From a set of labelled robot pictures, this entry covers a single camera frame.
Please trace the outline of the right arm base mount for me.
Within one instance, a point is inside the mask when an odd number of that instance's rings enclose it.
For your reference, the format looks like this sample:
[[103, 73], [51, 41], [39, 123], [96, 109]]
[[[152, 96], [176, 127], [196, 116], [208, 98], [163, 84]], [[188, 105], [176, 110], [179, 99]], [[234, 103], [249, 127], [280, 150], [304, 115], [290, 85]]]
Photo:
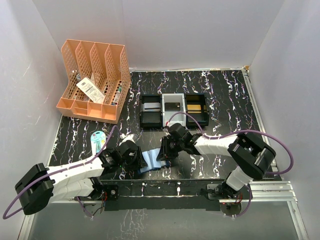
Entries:
[[250, 191], [243, 186], [240, 190], [234, 190], [230, 186], [221, 184], [207, 184], [201, 188], [198, 195], [204, 196], [208, 200], [251, 200]]

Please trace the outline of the blue card holder wallet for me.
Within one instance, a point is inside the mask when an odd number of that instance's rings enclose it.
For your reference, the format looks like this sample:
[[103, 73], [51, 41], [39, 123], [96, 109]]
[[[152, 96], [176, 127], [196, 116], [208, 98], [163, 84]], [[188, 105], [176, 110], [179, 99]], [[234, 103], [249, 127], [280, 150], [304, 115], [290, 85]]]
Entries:
[[163, 167], [169, 167], [170, 162], [168, 160], [157, 160], [159, 153], [160, 148], [155, 148], [152, 150], [142, 152], [142, 157], [144, 161], [147, 163], [147, 166], [140, 168], [138, 172], [142, 174], [149, 171], [155, 171]]

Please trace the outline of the black credit card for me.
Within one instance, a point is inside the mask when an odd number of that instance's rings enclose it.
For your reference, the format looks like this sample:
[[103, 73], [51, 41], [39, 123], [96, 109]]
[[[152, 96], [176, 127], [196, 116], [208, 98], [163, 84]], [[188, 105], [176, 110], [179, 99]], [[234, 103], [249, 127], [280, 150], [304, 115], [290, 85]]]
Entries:
[[165, 102], [164, 103], [165, 112], [180, 112], [181, 104], [179, 102]]

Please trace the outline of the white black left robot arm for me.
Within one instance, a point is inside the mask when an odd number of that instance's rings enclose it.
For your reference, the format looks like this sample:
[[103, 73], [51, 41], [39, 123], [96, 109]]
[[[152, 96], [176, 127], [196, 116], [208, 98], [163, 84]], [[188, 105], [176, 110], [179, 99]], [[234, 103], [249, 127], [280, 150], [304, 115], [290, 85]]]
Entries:
[[106, 147], [107, 137], [102, 131], [90, 137], [92, 156], [74, 163], [45, 167], [34, 165], [15, 185], [21, 196], [19, 201], [25, 215], [43, 210], [49, 203], [74, 197], [90, 197], [93, 200], [103, 195], [97, 178], [115, 173], [118, 169], [142, 171], [150, 162], [148, 154], [136, 145], [133, 134], [123, 138], [117, 147]]

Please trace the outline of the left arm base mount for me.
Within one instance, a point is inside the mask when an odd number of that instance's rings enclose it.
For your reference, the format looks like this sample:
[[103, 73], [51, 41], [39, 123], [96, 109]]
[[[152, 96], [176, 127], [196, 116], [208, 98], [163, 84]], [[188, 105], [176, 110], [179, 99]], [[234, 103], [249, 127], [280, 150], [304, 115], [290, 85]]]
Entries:
[[116, 184], [103, 184], [96, 182], [88, 196], [79, 196], [81, 201], [117, 201], [119, 198], [119, 186]]

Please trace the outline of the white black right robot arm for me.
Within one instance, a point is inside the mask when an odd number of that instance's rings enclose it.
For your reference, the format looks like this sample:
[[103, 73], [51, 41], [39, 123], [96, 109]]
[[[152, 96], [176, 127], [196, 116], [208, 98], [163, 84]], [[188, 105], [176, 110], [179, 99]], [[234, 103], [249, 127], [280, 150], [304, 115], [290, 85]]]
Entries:
[[161, 139], [157, 161], [169, 161], [179, 152], [190, 155], [222, 155], [232, 157], [237, 167], [215, 188], [215, 195], [230, 199], [240, 194], [242, 187], [253, 180], [264, 178], [276, 152], [253, 132], [241, 132], [227, 137], [212, 138], [200, 133], [191, 134], [179, 123], [168, 128]]

